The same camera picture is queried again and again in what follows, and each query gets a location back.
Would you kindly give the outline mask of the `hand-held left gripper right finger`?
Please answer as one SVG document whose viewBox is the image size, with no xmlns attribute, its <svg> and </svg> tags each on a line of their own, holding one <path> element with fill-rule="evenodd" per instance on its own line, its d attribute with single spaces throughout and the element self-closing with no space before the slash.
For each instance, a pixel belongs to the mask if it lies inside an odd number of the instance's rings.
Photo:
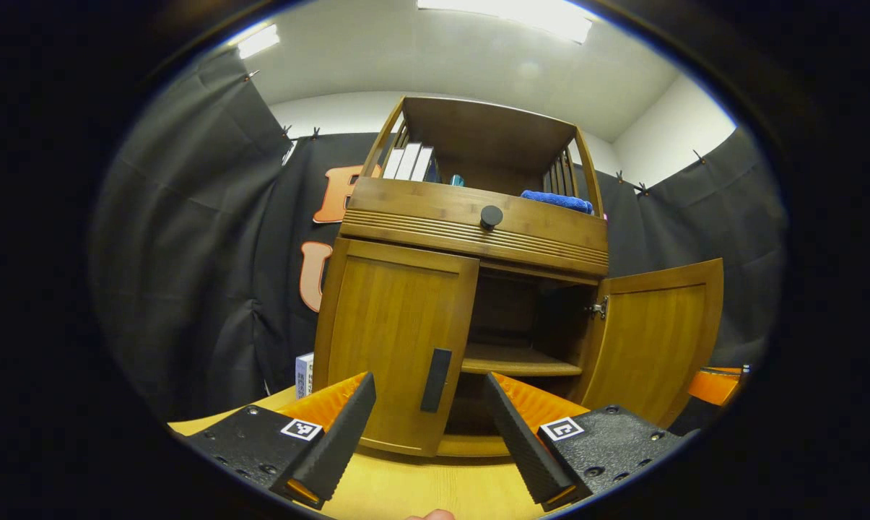
<svg viewBox="0 0 870 520">
<path fill-rule="evenodd" d="M 531 499 L 544 511 L 625 486 L 699 434 L 675 435 L 620 404 L 590 410 L 497 372 L 485 376 L 484 400 Z"/>
</svg>

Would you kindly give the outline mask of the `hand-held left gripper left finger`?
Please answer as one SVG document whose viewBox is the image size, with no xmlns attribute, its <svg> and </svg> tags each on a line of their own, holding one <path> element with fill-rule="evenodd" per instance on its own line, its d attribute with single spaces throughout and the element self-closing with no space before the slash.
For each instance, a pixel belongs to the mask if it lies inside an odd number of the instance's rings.
<svg viewBox="0 0 870 520">
<path fill-rule="evenodd" d="M 277 410 L 249 404 L 180 439 L 236 477 L 320 510 L 333 498 L 376 401 L 363 372 Z"/>
</svg>

